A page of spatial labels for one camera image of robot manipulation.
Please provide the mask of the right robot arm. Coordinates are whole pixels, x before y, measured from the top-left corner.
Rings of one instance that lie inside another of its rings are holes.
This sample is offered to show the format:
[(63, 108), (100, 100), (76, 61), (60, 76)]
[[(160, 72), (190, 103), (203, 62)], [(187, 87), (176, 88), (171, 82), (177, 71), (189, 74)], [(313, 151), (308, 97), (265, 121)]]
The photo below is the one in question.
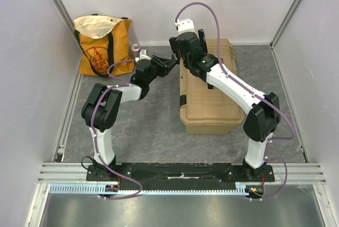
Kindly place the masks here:
[(219, 89), (245, 113), (243, 131), (248, 148), (242, 173), (246, 180), (255, 181), (266, 166), (266, 146), (281, 120), (278, 96), (250, 87), (226, 67), (219, 55), (209, 53), (203, 30), (183, 32), (171, 37), (169, 44), (173, 54), (193, 76)]

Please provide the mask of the tan plastic tool box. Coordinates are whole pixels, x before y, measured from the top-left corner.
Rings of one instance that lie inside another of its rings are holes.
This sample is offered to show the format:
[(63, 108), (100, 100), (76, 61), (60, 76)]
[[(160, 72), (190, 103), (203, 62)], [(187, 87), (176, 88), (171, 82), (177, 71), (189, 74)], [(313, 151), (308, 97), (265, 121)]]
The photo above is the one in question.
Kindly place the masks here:
[(209, 89), (180, 60), (180, 119), (187, 134), (228, 134), (241, 125), (244, 111), (219, 89)]

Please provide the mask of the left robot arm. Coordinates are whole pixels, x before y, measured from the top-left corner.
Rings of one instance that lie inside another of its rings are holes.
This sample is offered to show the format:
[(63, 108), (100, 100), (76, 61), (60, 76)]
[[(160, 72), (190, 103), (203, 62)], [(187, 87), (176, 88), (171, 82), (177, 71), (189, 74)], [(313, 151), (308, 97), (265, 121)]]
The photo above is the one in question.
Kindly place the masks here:
[(120, 104), (142, 100), (149, 92), (150, 83), (157, 77), (165, 77), (179, 63), (175, 54), (170, 59), (153, 55), (150, 59), (137, 62), (135, 73), (125, 85), (107, 86), (96, 83), (81, 112), (81, 117), (89, 127), (93, 145), (92, 163), (104, 180), (114, 179), (117, 174), (115, 153), (111, 142), (111, 128), (116, 121)]

